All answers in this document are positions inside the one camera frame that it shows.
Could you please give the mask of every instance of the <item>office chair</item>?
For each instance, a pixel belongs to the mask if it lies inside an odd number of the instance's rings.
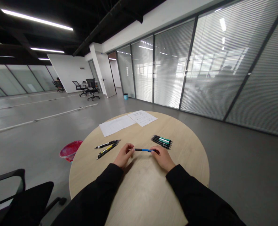
[[[86,92],[91,93],[93,96],[89,97],[88,100],[90,100],[92,98],[92,101],[94,101],[94,98],[98,97],[100,99],[99,96],[94,96],[94,93],[98,92],[97,88],[96,88],[96,84],[95,84],[95,79],[94,78],[88,78],[86,79],[86,82],[88,83],[89,88],[92,89],[88,89]]]
[[[52,81],[52,83],[55,85],[57,92],[64,92],[65,91],[61,81]]]
[[[81,96],[83,94],[87,96],[88,92],[87,92],[87,87],[86,86],[84,88],[82,88],[81,85],[78,82],[76,82],[76,81],[72,81],[72,82],[75,84],[76,90],[81,90],[82,91],[82,93],[79,94],[79,96]]]
[[[21,182],[15,195],[0,201],[0,225],[2,226],[37,226],[40,224],[42,218],[56,203],[59,203],[59,205],[62,206],[67,201],[66,198],[57,197],[47,206],[54,186],[53,182],[46,182],[25,190],[26,184],[24,169],[18,169],[10,173],[0,175],[0,181],[13,176],[19,176],[21,178]]]

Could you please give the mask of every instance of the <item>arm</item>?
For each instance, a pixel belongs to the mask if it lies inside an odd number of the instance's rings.
[[[114,163],[110,163],[95,181],[72,199],[52,226],[104,225],[123,175],[122,169],[134,152],[133,147],[132,144],[125,144]]]
[[[151,149],[159,151],[159,155],[156,152],[152,152],[152,155],[168,172],[166,179],[190,224],[245,225],[228,203],[190,176],[181,165],[176,166],[165,148],[154,146]]]

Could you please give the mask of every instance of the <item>chair armrest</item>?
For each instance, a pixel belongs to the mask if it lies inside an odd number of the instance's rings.
[[[15,171],[0,175],[0,181],[7,179],[9,177],[19,176],[21,178],[21,183],[19,188],[17,189],[16,193],[20,193],[26,190],[26,182],[25,182],[25,170],[24,169],[17,169]]]

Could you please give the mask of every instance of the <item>blue trash bin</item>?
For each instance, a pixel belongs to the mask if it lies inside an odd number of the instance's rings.
[[[123,96],[125,100],[128,100],[128,94],[123,94]]]

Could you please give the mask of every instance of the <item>gray floor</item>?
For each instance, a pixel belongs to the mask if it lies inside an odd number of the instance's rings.
[[[209,160],[210,189],[233,206],[247,225],[278,225],[278,137],[140,100],[125,101],[120,88],[117,93],[109,99],[99,94],[101,99],[93,102],[73,96],[77,93],[56,92],[0,98],[2,108],[71,96],[0,110],[0,129],[98,103],[0,133],[0,174],[24,168],[26,188],[53,181],[55,186],[50,200],[57,196],[69,198],[71,164],[58,155],[66,144],[84,140],[98,124],[122,113],[157,111],[182,121],[199,137]],[[59,206],[53,208],[44,217],[43,225],[50,225],[61,210]]]

